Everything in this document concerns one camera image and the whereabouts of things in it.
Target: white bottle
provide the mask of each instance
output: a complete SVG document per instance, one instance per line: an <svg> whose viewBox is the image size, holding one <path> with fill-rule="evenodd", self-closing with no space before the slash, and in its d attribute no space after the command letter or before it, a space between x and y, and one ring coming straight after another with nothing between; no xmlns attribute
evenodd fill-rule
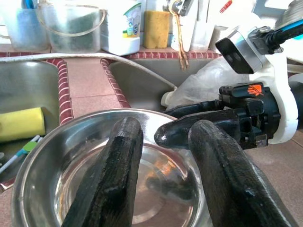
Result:
<svg viewBox="0 0 303 227"><path fill-rule="evenodd" d="M198 0L193 0L193 3L189 9L188 14L184 17L180 17L183 49L185 52L188 52L190 48L190 44L196 24L197 14L198 14ZM176 51L179 50L178 26L177 26L176 17L173 17L171 48Z"/></svg>
<svg viewBox="0 0 303 227"><path fill-rule="evenodd" d="M101 48L116 55L140 50L141 0L111 0L101 25Z"/></svg>

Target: sponge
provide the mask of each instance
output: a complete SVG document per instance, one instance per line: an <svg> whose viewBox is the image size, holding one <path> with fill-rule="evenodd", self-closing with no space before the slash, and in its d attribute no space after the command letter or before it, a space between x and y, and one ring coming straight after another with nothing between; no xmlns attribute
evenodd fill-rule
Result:
<svg viewBox="0 0 303 227"><path fill-rule="evenodd" d="M0 114L0 142L45 135L40 107Z"/></svg>
<svg viewBox="0 0 303 227"><path fill-rule="evenodd" d="M166 48L169 36L169 12L145 11L144 47Z"/></svg>

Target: sink basin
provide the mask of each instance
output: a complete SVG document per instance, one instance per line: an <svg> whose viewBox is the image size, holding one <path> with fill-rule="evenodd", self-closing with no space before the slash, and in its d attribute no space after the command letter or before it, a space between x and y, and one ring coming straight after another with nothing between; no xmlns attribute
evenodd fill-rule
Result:
<svg viewBox="0 0 303 227"><path fill-rule="evenodd" d="M186 71L181 70L178 59L139 59L133 61L158 73L178 87L188 76L197 73L211 60L189 60L189 69ZM165 110L165 107L160 104L161 98L166 92L172 91L171 87L146 72L121 62L112 63L109 68L132 108Z"/></svg>
<svg viewBox="0 0 303 227"><path fill-rule="evenodd" d="M0 64L0 114L41 107L46 133L59 125L58 69L46 62L15 62ZM6 163L30 139L0 143L5 154L0 163ZM0 183L17 175L26 156L18 158L2 174Z"/></svg>

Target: plastic bag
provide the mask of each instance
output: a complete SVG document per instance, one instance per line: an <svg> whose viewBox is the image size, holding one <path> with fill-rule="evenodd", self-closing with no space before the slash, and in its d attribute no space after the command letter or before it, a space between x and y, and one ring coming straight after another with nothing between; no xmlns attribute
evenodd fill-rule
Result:
<svg viewBox="0 0 303 227"><path fill-rule="evenodd" d="M168 100L167 109L218 98L219 88L249 82L249 75L237 74L224 57L219 57L190 75Z"/></svg>

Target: plastic bucket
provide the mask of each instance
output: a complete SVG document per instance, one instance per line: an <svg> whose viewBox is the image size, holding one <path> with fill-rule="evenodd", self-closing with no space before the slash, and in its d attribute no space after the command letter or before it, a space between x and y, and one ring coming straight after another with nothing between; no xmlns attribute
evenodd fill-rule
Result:
<svg viewBox="0 0 303 227"><path fill-rule="evenodd" d="M46 28L55 52L98 52L100 25L105 15L105 10L96 6L38 4L39 21Z"/></svg>
<svg viewBox="0 0 303 227"><path fill-rule="evenodd" d="M40 25L35 9L2 6L1 14L15 50L39 52L50 47L46 30Z"/></svg>

